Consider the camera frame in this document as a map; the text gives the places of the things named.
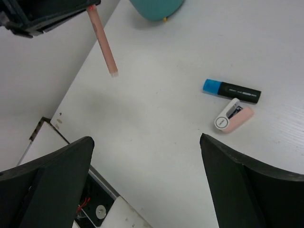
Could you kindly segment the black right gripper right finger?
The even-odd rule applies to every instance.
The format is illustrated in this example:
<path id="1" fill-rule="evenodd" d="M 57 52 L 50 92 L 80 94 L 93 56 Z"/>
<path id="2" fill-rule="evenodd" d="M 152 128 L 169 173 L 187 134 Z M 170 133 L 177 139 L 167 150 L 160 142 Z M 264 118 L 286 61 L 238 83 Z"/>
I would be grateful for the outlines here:
<path id="1" fill-rule="evenodd" d="M 302 228 L 304 176 L 202 134 L 201 155 L 221 228 Z"/>

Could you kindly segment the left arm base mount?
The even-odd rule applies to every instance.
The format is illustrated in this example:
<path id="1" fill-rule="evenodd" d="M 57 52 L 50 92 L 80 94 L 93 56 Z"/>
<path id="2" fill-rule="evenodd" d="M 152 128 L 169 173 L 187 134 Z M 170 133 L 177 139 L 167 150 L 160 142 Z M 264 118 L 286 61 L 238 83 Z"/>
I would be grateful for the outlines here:
<path id="1" fill-rule="evenodd" d="M 119 193 L 91 166 L 76 210 L 80 228 L 99 228 Z"/>

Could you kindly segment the teal round desk organizer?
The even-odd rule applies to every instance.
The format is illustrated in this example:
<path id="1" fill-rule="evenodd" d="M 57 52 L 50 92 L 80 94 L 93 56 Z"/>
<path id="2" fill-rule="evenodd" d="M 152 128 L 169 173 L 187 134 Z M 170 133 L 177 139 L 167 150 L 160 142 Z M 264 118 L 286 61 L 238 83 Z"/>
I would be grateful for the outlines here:
<path id="1" fill-rule="evenodd" d="M 159 21 L 174 14 L 184 0 L 129 0 L 137 12 L 149 21 Z"/>

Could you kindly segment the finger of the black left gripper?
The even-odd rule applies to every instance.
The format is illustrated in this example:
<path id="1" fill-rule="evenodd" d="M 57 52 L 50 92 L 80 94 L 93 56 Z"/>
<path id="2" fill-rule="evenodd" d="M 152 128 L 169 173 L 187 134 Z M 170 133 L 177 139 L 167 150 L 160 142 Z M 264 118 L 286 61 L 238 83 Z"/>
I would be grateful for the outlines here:
<path id="1" fill-rule="evenodd" d="M 33 38 L 100 3 L 100 0 L 1 0 L 0 25 L 15 36 Z"/>

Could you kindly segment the blue cap black highlighter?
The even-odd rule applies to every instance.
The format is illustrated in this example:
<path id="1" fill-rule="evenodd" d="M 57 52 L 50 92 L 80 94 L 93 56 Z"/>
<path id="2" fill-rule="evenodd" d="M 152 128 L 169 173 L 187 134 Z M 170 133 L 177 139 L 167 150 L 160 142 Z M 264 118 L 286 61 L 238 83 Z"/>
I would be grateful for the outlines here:
<path id="1" fill-rule="evenodd" d="M 257 104 L 261 96 L 261 91 L 212 79 L 206 79 L 202 90 L 209 94 L 237 98 L 253 104 Z"/>

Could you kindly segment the orange pen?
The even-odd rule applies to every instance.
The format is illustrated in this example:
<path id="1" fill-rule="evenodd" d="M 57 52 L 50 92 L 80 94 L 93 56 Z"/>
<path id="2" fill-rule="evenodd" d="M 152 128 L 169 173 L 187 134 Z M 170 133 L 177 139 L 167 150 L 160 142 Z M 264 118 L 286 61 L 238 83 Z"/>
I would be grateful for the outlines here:
<path id="1" fill-rule="evenodd" d="M 118 76 L 118 68 L 114 60 L 112 51 L 110 49 L 96 6 L 95 5 L 89 6 L 86 9 L 86 11 L 90 17 L 90 21 L 95 31 L 95 35 L 99 43 L 100 49 L 102 51 L 102 54 L 104 56 L 104 60 L 107 65 L 108 71 L 112 77 L 116 77 Z"/>

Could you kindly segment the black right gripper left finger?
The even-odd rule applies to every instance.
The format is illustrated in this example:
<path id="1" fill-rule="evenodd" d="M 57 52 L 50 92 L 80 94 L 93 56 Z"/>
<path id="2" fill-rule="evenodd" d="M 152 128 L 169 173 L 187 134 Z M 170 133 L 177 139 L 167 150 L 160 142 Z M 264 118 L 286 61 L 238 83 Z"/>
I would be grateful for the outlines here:
<path id="1" fill-rule="evenodd" d="M 70 228 L 94 150 L 83 137 L 55 152 L 0 173 L 2 228 Z"/>

